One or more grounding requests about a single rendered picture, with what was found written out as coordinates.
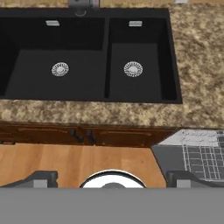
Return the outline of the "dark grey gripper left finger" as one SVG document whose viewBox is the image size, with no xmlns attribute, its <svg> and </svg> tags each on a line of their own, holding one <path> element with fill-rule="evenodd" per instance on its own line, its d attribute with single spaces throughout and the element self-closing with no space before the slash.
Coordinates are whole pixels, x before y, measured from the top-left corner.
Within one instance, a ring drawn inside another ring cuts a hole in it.
<svg viewBox="0 0 224 224">
<path fill-rule="evenodd" d="M 35 171 L 26 178 L 11 182 L 3 187 L 16 188 L 57 188 L 57 171 Z"/>
</svg>

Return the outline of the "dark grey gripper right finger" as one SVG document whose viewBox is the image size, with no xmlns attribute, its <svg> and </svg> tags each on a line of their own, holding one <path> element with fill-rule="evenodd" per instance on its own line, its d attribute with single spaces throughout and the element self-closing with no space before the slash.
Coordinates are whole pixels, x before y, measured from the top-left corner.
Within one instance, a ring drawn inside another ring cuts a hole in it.
<svg viewBox="0 0 224 224">
<path fill-rule="evenodd" d="M 189 171 L 168 171 L 166 186 L 174 188 L 223 187 L 224 181 L 207 181 L 196 177 Z"/>
</svg>

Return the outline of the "grey dishwasher door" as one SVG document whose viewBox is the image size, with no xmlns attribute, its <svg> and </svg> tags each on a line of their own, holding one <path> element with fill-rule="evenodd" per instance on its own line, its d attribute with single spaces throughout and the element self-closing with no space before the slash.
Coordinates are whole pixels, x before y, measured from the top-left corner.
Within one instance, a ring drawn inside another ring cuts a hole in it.
<svg viewBox="0 0 224 224">
<path fill-rule="evenodd" d="M 168 171 L 185 171 L 184 158 L 182 152 L 181 129 L 177 133 L 167 137 L 161 143 L 154 145 L 152 153 L 157 160 L 158 166 L 166 182 Z M 196 130 L 224 130 L 224 129 L 196 129 Z"/>
</svg>

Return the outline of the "brown cupboard door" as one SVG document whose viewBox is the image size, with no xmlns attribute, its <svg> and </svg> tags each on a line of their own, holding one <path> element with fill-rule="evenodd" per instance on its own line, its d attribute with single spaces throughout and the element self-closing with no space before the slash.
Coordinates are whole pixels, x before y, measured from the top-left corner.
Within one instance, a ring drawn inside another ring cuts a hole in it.
<svg viewBox="0 0 224 224">
<path fill-rule="evenodd" d="M 96 146 L 150 148 L 174 134 L 177 129 L 91 127 Z"/>
<path fill-rule="evenodd" d="M 76 130 L 76 134 L 83 137 L 79 143 L 69 130 Z M 0 123 L 0 142 L 15 142 L 28 144 L 68 144 L 83 145 L 86 143 L 83 131 L 79 127 L 60 125 L 37 125 L 20 123 Z"/>
</svg>

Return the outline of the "white and black round base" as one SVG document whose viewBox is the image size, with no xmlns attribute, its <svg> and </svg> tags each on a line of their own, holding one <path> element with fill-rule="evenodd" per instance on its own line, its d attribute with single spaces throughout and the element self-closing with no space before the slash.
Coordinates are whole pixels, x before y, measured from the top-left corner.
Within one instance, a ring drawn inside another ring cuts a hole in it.
<svg viewBox="0 0 224 224">
<path fill-rule="evenodd" d="M 134 174 L 116 169 L 95 172 L 86 178 L 80 188 L 145 188 L 145 183 Z"/>
</svg>

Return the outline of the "black double sink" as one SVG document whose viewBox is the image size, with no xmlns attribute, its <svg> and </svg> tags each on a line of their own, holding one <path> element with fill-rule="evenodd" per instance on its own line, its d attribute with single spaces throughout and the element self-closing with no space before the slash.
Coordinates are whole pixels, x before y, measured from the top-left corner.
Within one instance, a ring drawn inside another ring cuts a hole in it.
<svg viewBox="0 0 224 224">
<path fill-rule="evenodd" d="M 180 104 L 166 8 L 0 8 L 0 100 Z"/>
</svg>

